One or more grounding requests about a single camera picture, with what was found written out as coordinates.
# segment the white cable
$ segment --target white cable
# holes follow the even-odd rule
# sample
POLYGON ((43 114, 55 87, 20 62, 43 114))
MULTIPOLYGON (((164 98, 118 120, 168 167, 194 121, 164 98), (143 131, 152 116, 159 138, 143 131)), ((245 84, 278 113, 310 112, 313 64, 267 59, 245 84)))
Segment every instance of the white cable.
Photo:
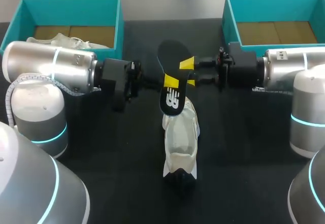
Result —
MULTIPOLYGON (((32 75, 25 75, 22 77, 18 77, 15 81, 12 82, 12 84, 10 84, 9 88, 7 89, 7 93, 6 93, 6 111, 7 111, 8 123, 9 123, 10 127, 14 127, 14 118, 13 118, 12 108, 11 108, 11 95, 12 95, 15 87, 19 83, 27 81, 27 80, 39 80, 39 81, 45 81, 45 82, 52 83, 53 85, 59 87, 64 92, 66 92, 67 94, 72 95, 72 96, 84 95, 83 93, 73 92, 70 89, 68 89, 66 86, 61 84, 60 82, 53 80, 47 76, 41 75, 41 74, 32 74, 32 75)), ((97 90, 100 90, 100 88, 94 88, 93 91, 97 91, 97 90)))

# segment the glowing blue ring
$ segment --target glowing blue ring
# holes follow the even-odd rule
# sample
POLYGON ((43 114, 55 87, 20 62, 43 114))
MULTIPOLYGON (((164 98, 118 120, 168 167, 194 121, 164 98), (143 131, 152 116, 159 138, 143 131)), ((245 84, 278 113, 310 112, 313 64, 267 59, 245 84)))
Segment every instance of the glowing blue ring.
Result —
POLYGON ((57 164, 56 164, 55 160, 52 157, 51 157, 51 159, 52 159, 54 167, 55 167, 55 187, 54 187, 54 192, 53 192, 51 201, 49 203, 49 206, 46 208, 42 218, 37 222, 37 224, 42 224, 44 222, 44 220, 46 219, 46 217, 49 215, 49 213, 50 213, 50 211, 51 211, 51 209, 53 207, 54 201, 56 199, 57 191, 59 189, 59 170, 57 168, 57 164))
POLYGON ((296 121, 298 123, 301 123, 303 125, 306 125, 306 126, 325 127, 325 124, 317 124, 317 123, 311 123, 311 122, 301 121, 301 120, 295 118, 292 114, 291 114, 291 118, 294 121, 296 121))
POLYGON ((316 194, 316 191, 314 189, 314 185, 313 185, 313 182, 311 180, 311 165, 313 164, 313 161, 315 159, 315 156, 318 154, 318 152, 314 155, 313 159, 311 160, 310 164, 309 164, 309 171, 308 171, 308 177, 309 177, 309 184, 310 184, 310 188, 311 188, 311 191, 316 199, 316 202, 318 203, 318 205, 320 206, 320 208, 323 210, 323 212, 325 212, 325 207, 324 205, 321 203, 321 201, 319 200, 317 194, 316 194))
POLYGON ((66 126, 64 127, 64 129, 63 129, 63 131, 58 135, 58 136, 56 136, 56 137, 54 137, 54 138, 52 138, 52 139, 49 139, 49 140, 44 140, 44 141, 33 141, 33 140, 31 140, 33 143, 35 143, 35 144, 44 144, 44 143, 48 143, 48 142, 51 142, 51 141, 53 141, 53 140, 56 140, 56 139, 58 139, 66 130, 67 130, 67 127, 68 127, 68 125, 66 124, 66 126))

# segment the yellow tab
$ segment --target yellow tab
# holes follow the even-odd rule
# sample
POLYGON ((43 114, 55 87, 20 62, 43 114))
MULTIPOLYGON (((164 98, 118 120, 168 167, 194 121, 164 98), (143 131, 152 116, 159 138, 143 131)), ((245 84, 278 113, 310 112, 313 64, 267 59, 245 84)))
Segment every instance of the yellow tab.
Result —
POLYGON ((187 83, 190 84, 190 85, 195 86, 195 80, 194 79, 188 80, 187 83))
POLYGON ((176 78, 173 78, 173 77, 165 74, 164 87, 178 88, 178 83, 179 83, 179 81, 176 78))
POLYGON ((181 61, 179 64, 179 69, 194 70, 194 56, 187 60, 181 61))

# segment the metal cylinder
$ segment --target metal cylinder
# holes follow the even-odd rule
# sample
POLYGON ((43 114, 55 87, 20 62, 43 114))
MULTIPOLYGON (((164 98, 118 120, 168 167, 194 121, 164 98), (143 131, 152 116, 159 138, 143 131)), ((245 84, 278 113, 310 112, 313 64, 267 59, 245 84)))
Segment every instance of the metal cylinder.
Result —
POLYGON ((86 224, 84 183, 16 130, 0 122, 1 224, 86 224))
POLYGON ((27 80, 11 97, 18 131, 49 155, 57 158, 68 146, 67 121, 61 90, 51 83, 27 80))
POLYGON ((292 91, 299 71, 325 64, 325 47, 270 49, 264 61, 265 90, 292 91))
POLYGON ((23 73, 38 73, 72 91, 88 93, 94 87, 96 63, 93 52, 14 41, 4 51, 2 68, 8 82, 23 73))
POLYGON ((325 223, 325 148, 292 181, 287 203, 294 224, 325 223))
POLYGON ((325 69, 301 71, 294 81, 290 145, 312 158, 325 145, 325 69))

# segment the shoe insole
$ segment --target shoe insole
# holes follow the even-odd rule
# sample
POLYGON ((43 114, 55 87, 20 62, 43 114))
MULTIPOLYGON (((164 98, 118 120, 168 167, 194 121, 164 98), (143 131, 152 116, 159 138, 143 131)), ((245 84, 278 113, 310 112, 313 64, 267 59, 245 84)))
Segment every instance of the shoe insole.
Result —
POLYGON ((170 153, 193 154, 196 144, 193 121, 184 111, 181 115, 170 119, 166 143, 170 153))
POLYGON ((160 109, 169 116, 179 115, 185 105, 187 80, 192 71, 180 70, 179 64, 192 55, 182 43, 166 40, 159 45, 157 57, 165 74, 178 80, 177 88, 165 86, 161 88, 160 109))

